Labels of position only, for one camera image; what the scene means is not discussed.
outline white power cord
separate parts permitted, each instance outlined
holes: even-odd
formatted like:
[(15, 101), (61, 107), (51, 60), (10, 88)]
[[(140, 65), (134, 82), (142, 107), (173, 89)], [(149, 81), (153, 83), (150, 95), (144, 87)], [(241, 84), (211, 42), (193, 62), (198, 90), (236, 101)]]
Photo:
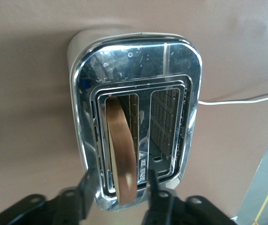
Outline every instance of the white power cord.
[(199, 104), (201, 104), (201, 105), (228, 105), (228, 104), (250, 104), (250, 103), (268, 101), (268, 97), (260, 98), (260, 99), (256, 99), (256, 100), (250, 100), (250, 99), (254, 99), (254, 98), (256, 98), (256, 97), (249, 98), (249, 100), (237, 99), (237, 100), (217, 101), (217, 102), (199, 101)]

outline chrome toaster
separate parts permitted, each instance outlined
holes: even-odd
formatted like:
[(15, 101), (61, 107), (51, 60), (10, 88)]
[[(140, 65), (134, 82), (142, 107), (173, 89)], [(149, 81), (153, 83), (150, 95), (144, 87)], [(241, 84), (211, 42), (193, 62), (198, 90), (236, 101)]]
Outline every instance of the chrome toaster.
[[(161, 187), (183, 178), (198, 106), (202, 61), (182, 36), (77, 34), (68, 49), (78, 146), (84, 169), (97, 167), (95, 202), (120, 210), (147, 201), (148, 171)], [(135, 147), (137, 197), (121, 205), (112, 176), (106, 99), (118, 97)]]

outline screw hole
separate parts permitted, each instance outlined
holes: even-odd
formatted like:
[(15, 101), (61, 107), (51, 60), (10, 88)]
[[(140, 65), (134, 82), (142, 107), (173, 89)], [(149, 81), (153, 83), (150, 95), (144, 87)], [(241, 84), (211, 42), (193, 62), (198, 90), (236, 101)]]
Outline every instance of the screw hole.
[(67, 193), (66, 193), (66, 196), (67, 196), (67, 197), (71, 197), (71, 196), (74, 196), (74, 192), (72, 192), (72, 191), (69, 191), (69, 192), (67, 192)]
[(159, 196), (162, 197), (162, 198), (166, 198), (166, 197), (169, 196), (169, 194), (166, 193), (166, 192), (164, 192), (164, 191), (160, 191), (160, 192), (159, 192)]
[(193, 204), (202, 204), (201, 200), (198, 199), (198, 198), (192, 198), (192, 199), (191, 199), (191, 202), (192, 202)]
[(32, 198), (31, 199), (31, 203), (37, 203), (37, 202), (39, 202), (40, 201), (40, 199), (39, 198)]
[(153, 161), (154, 161), (155, 163), (161, 162), (162, 160), (163, 160), (163, 159), (162, 159), (161, 156), (158, 156), (158, 157), (153, 158)]

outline cable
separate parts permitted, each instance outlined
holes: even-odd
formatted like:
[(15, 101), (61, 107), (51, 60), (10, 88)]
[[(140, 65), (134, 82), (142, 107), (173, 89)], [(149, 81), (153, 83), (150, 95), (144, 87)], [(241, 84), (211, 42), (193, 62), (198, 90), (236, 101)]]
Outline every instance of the cable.
[(263, 101), (268, 101), (268, 97), (260, 98), (260, 99), (257, 99), (257, 100), (238, 99), (238, 100), (218, 101), (218, 102), (203, 102), (203, 101), (199, 101), (199, 104), (201, 104), (201, 105), (250, 104), (250, 103), (263, 102)]
[(248, 98), (244, 98), (244, 99), (240, 99), (240, 101), (247, 101), (247, 100), (255, 100), (257, 98), (263, 98), (263, 97), (266, 97), (268, 96), (268, 93), (265, 93), (265, 94), (260, 94), (260, 95), (257, 95), (257, 96), (253, 96), (253, 97), (248, 97)]

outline beige surface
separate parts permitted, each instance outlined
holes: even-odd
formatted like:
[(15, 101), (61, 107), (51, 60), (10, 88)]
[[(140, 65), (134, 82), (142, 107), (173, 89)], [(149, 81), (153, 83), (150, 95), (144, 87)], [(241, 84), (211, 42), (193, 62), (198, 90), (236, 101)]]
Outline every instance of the beige surface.
[[(109, 23), (191, 40), (202, 100), (268, 92), (268, 1), (0, 0), (0, 211), (80, 180), (66, 51), (78, 31)], [(180, 197), (203, 195), (235, 215), (267, 146), (268, 102), (201, 105)], [(140, 224), (146, 208), (94, 206), (86, 224)]]

